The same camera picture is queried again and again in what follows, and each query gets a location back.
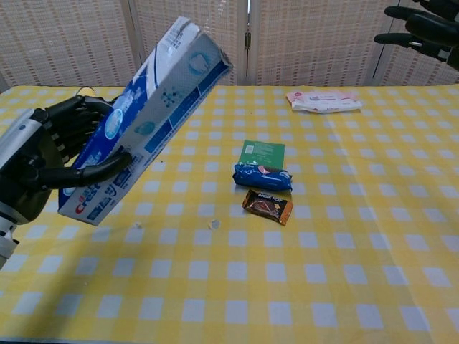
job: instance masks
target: metal hinge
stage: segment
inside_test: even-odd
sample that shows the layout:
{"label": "metal hinge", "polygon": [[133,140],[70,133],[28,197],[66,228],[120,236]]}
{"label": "metal hinge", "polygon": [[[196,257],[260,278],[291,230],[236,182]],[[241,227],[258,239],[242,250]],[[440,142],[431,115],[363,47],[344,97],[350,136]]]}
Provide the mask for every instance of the metal hinge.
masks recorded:
{"label": "metal hinge", "polygon": [[252,41],[252,34],[247,31],[244,36],[244,50],[250,50],[251,41]]}

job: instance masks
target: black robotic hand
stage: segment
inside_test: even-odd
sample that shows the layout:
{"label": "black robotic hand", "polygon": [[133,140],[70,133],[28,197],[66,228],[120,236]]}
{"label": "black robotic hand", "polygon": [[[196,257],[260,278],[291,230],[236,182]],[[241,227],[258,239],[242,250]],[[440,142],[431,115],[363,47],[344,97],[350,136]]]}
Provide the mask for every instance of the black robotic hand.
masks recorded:
{"label": "black robotic hand", "polygon": [[0,269],[18,244],[13,230],[36,219],[52,189],[99,183],[131,163],[124,152],[96,166],[65,167],[110,114],[112,103],[76,95],[26,111],[0,137]]}
{"label": "black robotic hand", "polygon": [[459,0],[413,0],[432,13],[390,6],[387,16],[405,20],[409,34],[378,34],[374,41],[412,48],[459,70]]}

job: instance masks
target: blue snack package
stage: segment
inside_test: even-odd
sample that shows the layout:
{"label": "blue snack package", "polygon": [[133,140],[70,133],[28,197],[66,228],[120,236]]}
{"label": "blue snack package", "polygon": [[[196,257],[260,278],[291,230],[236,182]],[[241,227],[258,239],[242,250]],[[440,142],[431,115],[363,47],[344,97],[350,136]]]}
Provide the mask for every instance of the blue snack package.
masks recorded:
{"label": "blue snack package", "polygon": [[292,190],[292,176],[287,171],[277,168],[238,163],[235,165],[235,174],[232,178],[238,185],[271,191]]}

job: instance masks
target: crest toothpaste box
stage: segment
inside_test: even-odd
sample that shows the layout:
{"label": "crest toothpaste box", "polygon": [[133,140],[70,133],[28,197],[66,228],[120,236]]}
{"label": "crest toothpaste box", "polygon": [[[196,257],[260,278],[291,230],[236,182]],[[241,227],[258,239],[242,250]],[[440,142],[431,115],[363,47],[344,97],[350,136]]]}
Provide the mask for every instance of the crest toothpaste box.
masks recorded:
{"label": "crest toothpaste box", "polygon": [[225,53],[197,25],[179,17],[73,167],[96,165],[122,151],[132,155],[132,164],[103,183],[59,190],[59,214],[98,225],[231,69]]}

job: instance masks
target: oreo package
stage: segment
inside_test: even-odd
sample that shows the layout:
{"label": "oreo package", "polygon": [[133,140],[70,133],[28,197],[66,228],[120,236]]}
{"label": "oreo package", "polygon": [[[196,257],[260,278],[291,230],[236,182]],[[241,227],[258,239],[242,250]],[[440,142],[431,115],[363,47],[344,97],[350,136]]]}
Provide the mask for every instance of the oreo package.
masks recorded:
{"label": "oreo package", "polygon": [[272,219],[285,226],[292,212],[293,203],[266,193],[249,190],[242,207],[255,215]]}
{"label": "oreo package", "polygon": [[232,178],[238,185],[271,191],[292,190],[292,176],[278,168],[238,163],[235,165],[235,174]]}

